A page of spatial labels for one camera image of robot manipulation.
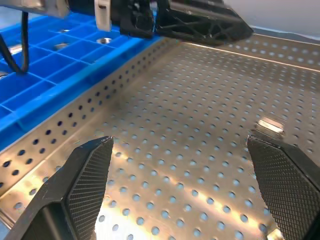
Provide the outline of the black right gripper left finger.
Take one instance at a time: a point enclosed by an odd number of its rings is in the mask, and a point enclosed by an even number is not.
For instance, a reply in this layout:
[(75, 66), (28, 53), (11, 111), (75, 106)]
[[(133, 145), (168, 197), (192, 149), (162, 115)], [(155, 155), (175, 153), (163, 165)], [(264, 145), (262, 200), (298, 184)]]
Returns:
[(76, 147), (38, 190), (7, 240), (89, 240), (106, 191), (114, 139)]

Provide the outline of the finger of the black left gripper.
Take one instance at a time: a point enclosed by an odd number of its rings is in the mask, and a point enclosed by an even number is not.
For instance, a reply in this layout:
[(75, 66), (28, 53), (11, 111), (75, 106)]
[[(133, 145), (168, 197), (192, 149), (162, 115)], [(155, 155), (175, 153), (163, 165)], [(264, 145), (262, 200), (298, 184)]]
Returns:
[(223, 0), (159, 0), (158, 9), (173, 9), (174, 6), (187, 8), (209, 9), (228, 9), (228, 5)]
[(253, 29), (233, 10), (219, 8), (213, 16), (181, 12), (167, 8), (159, 10), (155, 31), (162, 37), (207, 46), (221, 46), (250, 38)]

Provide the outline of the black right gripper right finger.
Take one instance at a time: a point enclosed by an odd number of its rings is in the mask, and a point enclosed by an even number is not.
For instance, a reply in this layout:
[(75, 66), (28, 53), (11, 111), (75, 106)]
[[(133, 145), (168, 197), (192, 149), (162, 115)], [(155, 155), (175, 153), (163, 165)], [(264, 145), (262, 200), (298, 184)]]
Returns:
[(320, 238), (320, 168), (297, 145), (251, 135), (247, 148), (261, 196), (286, 240)]

